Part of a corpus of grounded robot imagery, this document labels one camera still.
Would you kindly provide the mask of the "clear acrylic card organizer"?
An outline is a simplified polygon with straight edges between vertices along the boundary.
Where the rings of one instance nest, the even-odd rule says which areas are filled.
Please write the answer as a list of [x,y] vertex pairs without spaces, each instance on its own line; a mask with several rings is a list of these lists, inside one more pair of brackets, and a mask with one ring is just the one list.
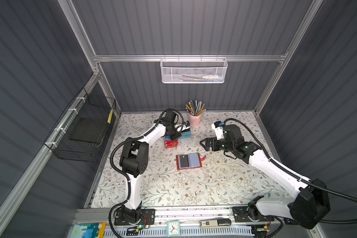
[[169,135],[169,136],[170,136],[172,141],[178,140],[178,146],[179,145],[190,145],[192,143],[192,135],[191,135],[190,139],[186,139],[186,140],[179,140],[179,138],[181,137],[181,133],[180,132],[176,132],[173,135]]

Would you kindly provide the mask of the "red leather card holder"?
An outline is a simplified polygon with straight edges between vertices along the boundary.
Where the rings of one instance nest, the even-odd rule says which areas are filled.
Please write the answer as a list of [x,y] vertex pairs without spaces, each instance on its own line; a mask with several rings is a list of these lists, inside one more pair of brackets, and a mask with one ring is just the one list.
[[178,170],[187,170],[187,169],[197,169],[202,167],[202,162],[206,159],[206,155],[201,156],[199,153],[190,153],[188,155],[189,167],[181,169],[179,167],[179,156],[176,156],[177,169]]

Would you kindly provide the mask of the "grey card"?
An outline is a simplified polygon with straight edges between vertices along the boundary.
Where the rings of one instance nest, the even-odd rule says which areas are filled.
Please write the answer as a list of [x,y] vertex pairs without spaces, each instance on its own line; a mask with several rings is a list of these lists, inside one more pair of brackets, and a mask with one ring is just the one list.
[[181,169],[189,167],[188,155],[180,155],[179,156],[179,167]]

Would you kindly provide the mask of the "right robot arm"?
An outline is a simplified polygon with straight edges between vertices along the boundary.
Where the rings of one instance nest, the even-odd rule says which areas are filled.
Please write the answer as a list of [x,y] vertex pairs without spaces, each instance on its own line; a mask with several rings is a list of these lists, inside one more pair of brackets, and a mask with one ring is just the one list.
[[264,216],[276,216],[295,220],[302,227],[312,229],[330,212],[324,182],[310,180],[269,157],[260,142],[245,141],[237,125],[216,122],[212,129],[216,133],[215,137],[200,141],[206,151],[232,153],[234,158],[264,172],[289,195],[288,198],[276,199],[267,194],[255,197],[248,203],[246,211],[252,221],[258,221]]

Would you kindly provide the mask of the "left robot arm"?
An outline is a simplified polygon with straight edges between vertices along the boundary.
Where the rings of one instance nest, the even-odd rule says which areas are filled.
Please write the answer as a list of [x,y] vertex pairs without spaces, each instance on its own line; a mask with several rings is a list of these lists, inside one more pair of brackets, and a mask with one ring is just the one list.
[[141,217],[141,181],[149,161],[149,148],[158,139],[170,136],[173,139],[181,137],[183,125],[176,126],[177,118],[185,123],[182,114],[175,109],[166,109],[156,119],[152,126],[137,138],[127,138],[120,157],[122,173],[127,180],[126,201],[121,206],[125,220],[136,223]]

